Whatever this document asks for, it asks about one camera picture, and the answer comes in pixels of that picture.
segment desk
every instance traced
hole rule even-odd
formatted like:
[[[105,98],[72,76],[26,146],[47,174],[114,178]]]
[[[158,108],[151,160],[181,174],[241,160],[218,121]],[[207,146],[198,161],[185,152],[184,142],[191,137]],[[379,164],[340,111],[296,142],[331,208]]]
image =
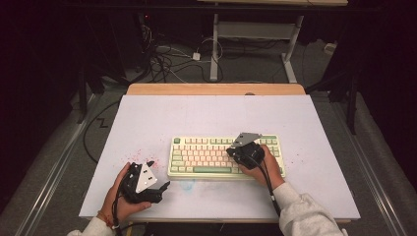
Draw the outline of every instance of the desk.
[[[347,0],[199,0],[220,3],[249,3],[269,5],[297,5],[297,6],[346,6]],[[245,37],[245,38],[266,38],[266,39],[289,39],[286,53],[281,54],[281,59],[289,83],[297,83],[294,70],[291,66],[291,56],[297,42],[304,16],[298,16],[295,24],[273,24],[273,23],[246,23],[246,22],[221,22],[218,14],[214,14],[213,21],[213,44],[210,65],[209,79],[217,81],[218,67],[218,38],[219,37]]]
[[[288,95],[261,95],[262,88],[267,86],[280,88],[277,94]],[[227,87],[231,87],[232,95],[149,95],[167,90],[195,94],[196,90],[206,89],[211,90],[207,93],[218,90],[226,94]],[[120,104],[80,217],[96,215],[114,177],[127,161],[154,160],[152,171],[158,178],[155,188],[165,183],[168,180],[165,156],[169,154],[173,136],[234,137],[244,131],[278,134],[287,170],[286,181],[300,193],[308,192],[336,219],[359,218],[313,102],[300,89],[297,92],[297,88],[298,85],[132,85]],[[296,95],[289,95],[293,89]],[[248,91],[260,95],[233,95]],[[268,116],[259,112],[263,110]],[[278,221],[267,189],[255,181],[197,180],[171,181],[161,203],[130,219],[148,222]]]

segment mechanical keyboard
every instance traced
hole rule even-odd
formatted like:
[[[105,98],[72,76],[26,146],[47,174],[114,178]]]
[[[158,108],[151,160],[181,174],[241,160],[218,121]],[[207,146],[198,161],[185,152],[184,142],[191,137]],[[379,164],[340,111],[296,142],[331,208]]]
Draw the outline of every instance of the mechanical keyboard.
[[[171,179],[253,179],[242,173],[226,150],[235,138],[230,137],[175,137],[171,142],[168,176]],[[279,164],[281,176],[285,168],[277,135],[261,136],[256,144],[268,146]]]

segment human hand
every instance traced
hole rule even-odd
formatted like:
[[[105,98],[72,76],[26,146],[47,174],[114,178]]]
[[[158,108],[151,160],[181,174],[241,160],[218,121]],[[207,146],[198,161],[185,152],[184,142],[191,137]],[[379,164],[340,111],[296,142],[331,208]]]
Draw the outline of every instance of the human hand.
[[[130,167],[130,163],[126,163],[125,167],[119,172],[114,181],[113,186],[108,190],[107,195],[105,197],[103,206],[101,208],[101,213],[98,214],[98,218],[103,220],[104,222],[113,224],[113,214],[112,214],[112,206],[113,202],[116,198],[117,190],[119,188],[120,182],[122,182],[123,177],[126,175]],[[129,204],[126,202],[125,198],[120,197],[118,198],[117,203],[117,218],[119,222],[125,220],[129,215],[142,211],[146,208],[151,207],[150,202],[142,202],[139,204]]]
[[[261,145],[261,148],[265,152],[265,158],[264,161],[261,163],[261,167],[263,168],[266,174],[269,174],[272,189],[276,189],[285,181],[280,174],[279,165],[276,162],[275,157],[270,153],[269,148],[265,145]],[[267,185],[267,181],[260,168],[254,168],[250,170],[241,164],[239,164],[239,168],[242,170],[244,174],[254,177],[261,185]]]

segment sleeve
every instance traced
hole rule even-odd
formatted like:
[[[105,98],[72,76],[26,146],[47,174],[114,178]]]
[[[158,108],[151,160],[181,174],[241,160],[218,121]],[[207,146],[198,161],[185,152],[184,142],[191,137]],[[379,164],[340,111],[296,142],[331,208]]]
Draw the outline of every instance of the sleeve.
[[[109,228],[104,221],[101,219],[94,217],[90,222],[89,225],[86,227],[84,232],[80,232],[79,230],[74,230],[70,232],[67,236],[114,236],[114,231]]]
[[[273,190],[281,208],[279,228],[284,235],[340,235],[346,230],[338,228],[330,213],[319,206],[309,195],[299,195],[289,183]]]

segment white table surface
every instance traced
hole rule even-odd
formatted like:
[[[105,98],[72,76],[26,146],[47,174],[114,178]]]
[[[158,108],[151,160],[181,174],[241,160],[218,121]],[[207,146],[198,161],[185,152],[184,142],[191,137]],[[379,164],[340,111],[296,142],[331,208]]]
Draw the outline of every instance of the white table surface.
[[[336,219],[358,219],[346,181],[309,95],[125,95],[91,180],[80,217],[96,216],[128,161],[154,160],[158,188],[168,181],[170,142],[178,136],[277,134],[285,181]],[[268,190],[249,181],[171,181],[163,200],[138,221],[277,222]]]

